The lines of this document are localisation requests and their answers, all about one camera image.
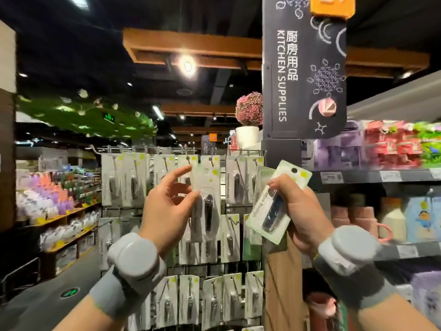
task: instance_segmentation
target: wire grid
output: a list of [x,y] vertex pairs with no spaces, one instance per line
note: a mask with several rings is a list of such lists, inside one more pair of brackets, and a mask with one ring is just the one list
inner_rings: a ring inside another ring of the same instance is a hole
[[[239,214],[240,215],[240,242],[241,250],[240,256],[242,258],[242,248],[243,248],[243,216],[251,212],[252,207],[249,206],[228,206],[225,203],[226,196],[226,157],[232,153],[231,150],[226,149],[201,149],[201,148],[163,148],[163,147],[146,147],[146,146],[133,146],[133,147],[122,147],[122,146],[108,146],[103,148],[98,148],[98,152],[101,153],[149,153],[149,154],[201,154],[201,155],[220,155],[220,197],[222,200],[221,213],[222,214]],[[265,154],[262,150],[238,150],[240,155],[251,154]],[[149,166],[153,167],[153,157],[150,158]],[[128,208],[117,208],[113,210],[122,210]],[[136,208],[135,213],[137,216],[142,216],[142,209]],[[218,261],[220,261],[221,253],[220,241],[218,240]],[[245,285],[245,274],[247,272],[261,271],[262,262],[259,260],[252,261],[239,261],[232,263],[207,263],[200,265],[176,265],[169,267],[167,269],[167,276],[177,275],[178,276],[178,286],[179,286],[179,276],[181,275],[196,275],[199,276],[199,325],[195,324],[181,324],[164,328],[165,330],[176,330],[176,331],[200,331],[201,330],[201,320],[202,320],[202,301],[203,301],[203,291],[202,286],[205,280],[209,280],[218,276],[223,276],[224,274],[241,273],[242,274],[242,288],[241,296],[244,297],[244,285]],[[151,325],[154,329],[154,317],[156,316],[156,305],[155,305],[155,293],[151,293]],[[216,331],[226,331],[226,330],[241,330],[242,328],[250,326],[261,325],[261,317],[256,317],[253,319],[241,319],[226,322],[224,325],[220,325],[210,330]]]

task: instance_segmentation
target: floor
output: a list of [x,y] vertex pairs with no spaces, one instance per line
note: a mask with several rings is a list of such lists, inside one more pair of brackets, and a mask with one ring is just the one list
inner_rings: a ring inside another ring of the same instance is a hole
[[[95,247],[60,276],[28,288],[0,308],[1,331],[51,331],[99,280],[99,253]],[[78,294],[60,295],[78,287]]]

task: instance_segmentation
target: shelf price label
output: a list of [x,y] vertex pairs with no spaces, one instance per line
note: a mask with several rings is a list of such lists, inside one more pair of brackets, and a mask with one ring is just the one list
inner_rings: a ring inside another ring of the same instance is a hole
[[383,182],[402,182],[400,171],[380,171]]
[[343,183],[341,172],[320,172],[323,184]]
[[415,245],[398,245],[398,255],[400,259],[410,259],[418,257],[418,250]]
[[429,171],[434,180],[441,180],[441,168],[430,168]]

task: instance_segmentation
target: black ceiling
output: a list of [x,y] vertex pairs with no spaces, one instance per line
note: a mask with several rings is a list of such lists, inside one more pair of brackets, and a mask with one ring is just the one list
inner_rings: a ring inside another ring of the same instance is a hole
[[[124,100],[153,117],[153,102],[234,105],[241,96],[261,91],[260,72],[199,69],[194,82],[166,66],[134,64],[122,45],[124,27],[216,35],[262,37],[262,0],[87,0],[81,10],[71,0],[0,0],[0,20],[18,34],[19,90],[78,90]],[[440,69],[441,0],[356,0],[348,22],[348,44],[397,48],[432,54]],[[395,86],[389,79],[348,80],[348,104]],[[188,88],[193,94],[180,96]],[[235,119],[169,117],[159,134],[173,125],[222,125]]]

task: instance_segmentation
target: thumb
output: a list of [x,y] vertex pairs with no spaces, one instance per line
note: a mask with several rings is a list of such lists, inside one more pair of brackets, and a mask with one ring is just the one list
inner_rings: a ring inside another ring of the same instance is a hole
[[267,184],[271,189],[282,192],[289,203],[297,202],[304,194],[297,183],[287,174],[282,174],[280,177],[271,179]]
[[192,191],[191,193],[188,193],[181,201],[181,203],[177,205],[179,212],[190,216],[191,208],[196,203],[196,200],[198,199],[200,194],[201,193],[199,191]]

